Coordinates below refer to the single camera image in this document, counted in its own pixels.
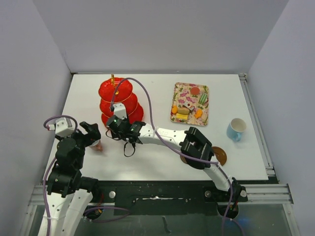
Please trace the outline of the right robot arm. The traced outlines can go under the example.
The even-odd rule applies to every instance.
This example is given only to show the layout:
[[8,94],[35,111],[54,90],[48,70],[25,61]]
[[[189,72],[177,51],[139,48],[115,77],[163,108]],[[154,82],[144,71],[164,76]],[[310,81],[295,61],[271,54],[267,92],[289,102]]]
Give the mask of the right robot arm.
[[106,128],[110,130],[113,139],[123,140],[133,147],[136,144],[168,147],[184,157],[191,167],[203,170],[225,201],[236,201],[240,197],[247,197],[245,187],[225,173],[215,155],[212,143],[197,128],[190,127],[188,130],[154,128],[142,121],[131,124],[127,118],[122,119],[116,115],[108,119]]

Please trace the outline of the floral serving tray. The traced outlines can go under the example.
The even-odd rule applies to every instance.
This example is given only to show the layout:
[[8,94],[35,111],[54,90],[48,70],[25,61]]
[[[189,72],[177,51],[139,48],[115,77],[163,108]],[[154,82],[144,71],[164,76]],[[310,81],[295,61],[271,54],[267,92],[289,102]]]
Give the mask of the floral serving tray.
[[177,82],[174,86],[170,120],[188,125],[206,126],[209,118],[209,87]]

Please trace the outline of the brown saucer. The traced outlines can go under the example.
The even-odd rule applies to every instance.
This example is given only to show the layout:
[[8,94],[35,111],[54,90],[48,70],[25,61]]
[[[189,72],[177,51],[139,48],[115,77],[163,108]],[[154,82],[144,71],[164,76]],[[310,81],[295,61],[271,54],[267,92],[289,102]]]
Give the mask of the brown saucer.
[[212,161],[218,161],[222,166],[224,166],[227,162],[226,152],[220,147],[212,147],[214,152],[214,157],[212,157]]

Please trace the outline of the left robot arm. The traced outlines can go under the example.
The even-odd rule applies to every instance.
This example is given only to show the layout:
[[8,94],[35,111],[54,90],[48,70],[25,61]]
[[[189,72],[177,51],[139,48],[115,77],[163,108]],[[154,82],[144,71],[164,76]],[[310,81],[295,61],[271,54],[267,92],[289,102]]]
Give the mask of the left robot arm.
[[81,173],[87,147],[101,138],[98,124],[77,123],[70,117],[56,117],[44,127],[55,132],[57,151],[43,180],[45,212],[40,236],[72,236],[89,202],[101,197],[99,181]]

